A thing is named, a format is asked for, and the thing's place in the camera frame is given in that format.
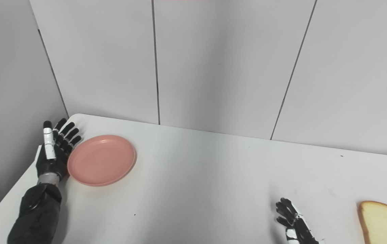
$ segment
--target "bread slice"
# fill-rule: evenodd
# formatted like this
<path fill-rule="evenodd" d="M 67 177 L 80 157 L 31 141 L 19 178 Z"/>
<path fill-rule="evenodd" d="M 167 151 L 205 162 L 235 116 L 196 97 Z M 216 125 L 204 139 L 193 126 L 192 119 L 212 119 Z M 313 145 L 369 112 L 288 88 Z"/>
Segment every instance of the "bread slice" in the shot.
<path fill-rule="evenodd" d="M 387 204 L 363 201 L 358 209 L 365 244 L 387 244 Z"/>

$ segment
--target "white wall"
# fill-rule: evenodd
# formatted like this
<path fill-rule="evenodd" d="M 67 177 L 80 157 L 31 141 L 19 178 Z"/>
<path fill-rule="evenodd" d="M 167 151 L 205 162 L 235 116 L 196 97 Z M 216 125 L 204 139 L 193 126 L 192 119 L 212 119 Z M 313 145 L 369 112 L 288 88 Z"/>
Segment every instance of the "white wall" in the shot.
<path fill-rule="evenodd" d="M 31 4 L 70 115 L 158 123 L 150 0 Z"/>
<path fill-rule="evenodd" d="M 288 93 L 312 0 L 155 0 L 159 91 L 151 0 L 32 3 L 70 113 L 387 154 L 387 1 L 319 0 Z"/>
<path fill-rule="evenodd" d="M 269 139 L 313 5 L 156 0 L 161 124 Z"/>
<path fill-rule="evenodd" d="M 387 154 L 387 1 L 318 1 L 273 139 Z"/>
<path fill-rule="evenodd" d="M 43 122 L 65 116 L 29 2 L 0 0 L 0 199 L 33 161 Z"/>

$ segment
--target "white table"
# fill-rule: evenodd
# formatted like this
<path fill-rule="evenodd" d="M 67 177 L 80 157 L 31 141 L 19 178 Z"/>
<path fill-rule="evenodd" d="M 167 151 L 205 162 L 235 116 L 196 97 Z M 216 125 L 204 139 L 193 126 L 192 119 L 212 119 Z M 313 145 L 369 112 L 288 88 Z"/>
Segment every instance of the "white table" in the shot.
<path fill-rule="evenodd" d="M 138 157 L 120 181 L 63 180 L 53 244 L 284 244 L 274 203 L 291 199 L 317 239 L 363 244 L 357 203 L 387 203 L 387 156 L 76 114 L 89 139 L 115 134 Z M 0 244 L 34 163 L 0 203 Z"/>

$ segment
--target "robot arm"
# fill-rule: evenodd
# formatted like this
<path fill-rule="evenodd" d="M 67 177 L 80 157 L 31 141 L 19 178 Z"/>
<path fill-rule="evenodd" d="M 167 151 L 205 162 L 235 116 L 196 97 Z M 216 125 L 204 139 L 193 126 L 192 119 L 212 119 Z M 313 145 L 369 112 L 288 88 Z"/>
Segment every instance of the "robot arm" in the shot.
<path fill-rule="evenodd" d="M 44 123 L 45 145 L 36 163 L 38 182 L 22 197 L 8 244 L 50 244 L 54 238 L 62 200 L 57 185 L 67 175 L 68 157 L 81 140 L 80 136 L 72 139 L 79 132 L 77 128 L 72 130 L 73 122 L 60 131 L 66 122 L 66 119 L 59 121 L 53 131 L 49 121 Z"/>
<path fill-rule="evenodd" d="M 289 199 L 281 198 L 276 203 L 276 211 L 282 215 L 277 217 L 276 221 L 286 227 L 285 235 L 287 236 L 288 244 L 319 244 L 312 236 L 305 218 Z"/>

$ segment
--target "pink plate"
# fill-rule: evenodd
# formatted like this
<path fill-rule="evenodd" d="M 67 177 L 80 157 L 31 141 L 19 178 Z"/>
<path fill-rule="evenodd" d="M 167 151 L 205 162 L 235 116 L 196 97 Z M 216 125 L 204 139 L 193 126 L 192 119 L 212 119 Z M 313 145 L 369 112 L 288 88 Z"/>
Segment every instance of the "pink plate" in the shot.
<path fill-rule="evenodd" d="M 135 162 L 135 149 L 120 136 L 96 136 L 82 142 L 68 158 L 70 175 L 82 184 L 102 186 L 123 178 Z"/>

